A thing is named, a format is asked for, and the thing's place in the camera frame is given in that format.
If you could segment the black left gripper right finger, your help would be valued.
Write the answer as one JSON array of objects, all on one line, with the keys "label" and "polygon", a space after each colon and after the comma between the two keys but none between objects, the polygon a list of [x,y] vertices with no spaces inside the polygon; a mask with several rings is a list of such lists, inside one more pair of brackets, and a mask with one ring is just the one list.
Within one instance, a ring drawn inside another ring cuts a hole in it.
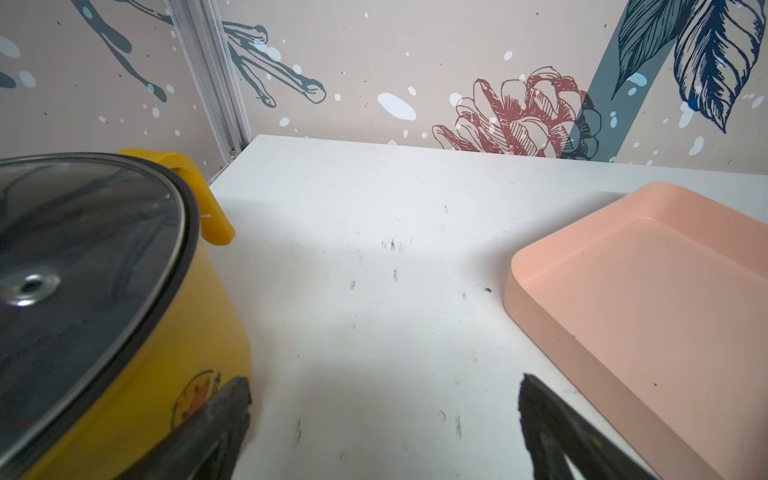
[{"label": "black left gripper right finger", "polygon": [[536,479],[653,477],[534,375],[523,376],[518,410]]}]

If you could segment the yellow electric cooking pot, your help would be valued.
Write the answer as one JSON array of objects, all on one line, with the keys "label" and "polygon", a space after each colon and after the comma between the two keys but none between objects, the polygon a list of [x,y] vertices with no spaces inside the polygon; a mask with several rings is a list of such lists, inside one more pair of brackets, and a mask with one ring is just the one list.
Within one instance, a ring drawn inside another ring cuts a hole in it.
[{"label": "yellow electric cooking pot", "polygon": [[129,149],[1,163],[1,475],[121,479],[236,377],[243,323],[198,167]]}]

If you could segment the pink plastic storage tray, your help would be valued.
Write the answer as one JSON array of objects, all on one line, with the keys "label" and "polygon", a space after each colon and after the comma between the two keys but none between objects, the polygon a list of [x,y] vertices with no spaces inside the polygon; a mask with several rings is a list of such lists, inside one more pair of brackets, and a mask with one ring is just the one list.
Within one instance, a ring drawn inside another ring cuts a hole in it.
[{"label": "pink plastic storage tray", "polygon": [[763,222],[651,183],[516,252],[503,303],[660,477],[766,477]]}]

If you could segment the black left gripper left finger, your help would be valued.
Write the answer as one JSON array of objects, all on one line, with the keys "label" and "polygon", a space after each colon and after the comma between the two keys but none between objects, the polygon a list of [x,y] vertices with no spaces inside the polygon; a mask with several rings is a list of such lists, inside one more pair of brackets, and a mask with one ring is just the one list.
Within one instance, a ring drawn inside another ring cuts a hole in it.
[{"label": "black left gripper left finger", "polygon": [[234,378],[119,477],[230,479],[250,425],[250,405],[248,379]]}]

